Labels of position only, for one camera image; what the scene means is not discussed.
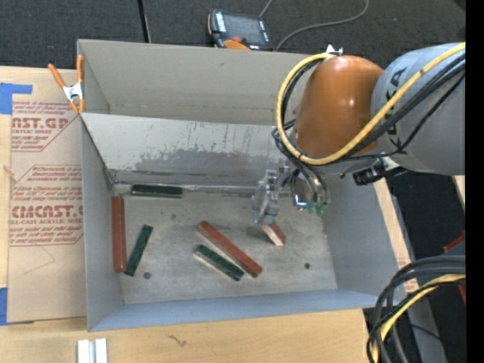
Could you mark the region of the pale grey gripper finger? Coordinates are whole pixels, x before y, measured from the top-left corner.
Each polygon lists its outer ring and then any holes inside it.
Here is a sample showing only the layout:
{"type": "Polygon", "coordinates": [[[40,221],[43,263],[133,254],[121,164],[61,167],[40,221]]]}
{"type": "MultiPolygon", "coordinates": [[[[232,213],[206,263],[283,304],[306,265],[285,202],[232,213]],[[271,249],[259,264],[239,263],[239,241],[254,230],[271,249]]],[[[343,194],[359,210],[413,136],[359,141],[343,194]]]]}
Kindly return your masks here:
{"type": "Polygon", "coordinates": [[[281,192],[281,177],[275,170],[265,172],[265,207],[264,223],[271,225],[279,211],[279,193],[281,192]]]}
{"type": "Polygon", "coordinates": [[[252,196],[253,221],[262,224],[265,213],[266,183],[259,181],[252,196]]]}

